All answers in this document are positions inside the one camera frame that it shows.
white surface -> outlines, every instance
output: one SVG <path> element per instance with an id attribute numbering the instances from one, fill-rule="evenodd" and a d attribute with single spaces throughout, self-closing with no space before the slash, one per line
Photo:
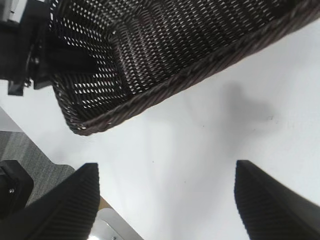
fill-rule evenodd
<path id="1" fill-rule="evenodd" d="M 320 205 L 320 22 L 105 133 L 73 134 L 51 88 L 0 106 L 55 163 L 98 162 L 102 196 L 145 240 L 248 240 L 249 159 Z"/>

gray carpet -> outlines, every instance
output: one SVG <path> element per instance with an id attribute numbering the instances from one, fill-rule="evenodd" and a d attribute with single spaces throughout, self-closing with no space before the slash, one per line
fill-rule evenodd
<path id="1" fill-rule="evenodd" d="M 22 132 L 0 131 L 0 161 L 17 160 L 34 181 L 28 205 L 41 198 L 75 170 L 53 164 Z"/>

woven basket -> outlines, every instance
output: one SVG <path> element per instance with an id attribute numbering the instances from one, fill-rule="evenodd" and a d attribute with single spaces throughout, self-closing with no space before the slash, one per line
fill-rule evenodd
<path id="1" fill-rule="evenodd" d="M 51 33 L 98 64 L 53 88 L 74 133 L 103 132 L 319 17 L 320 0 L 51 0 Z"/>

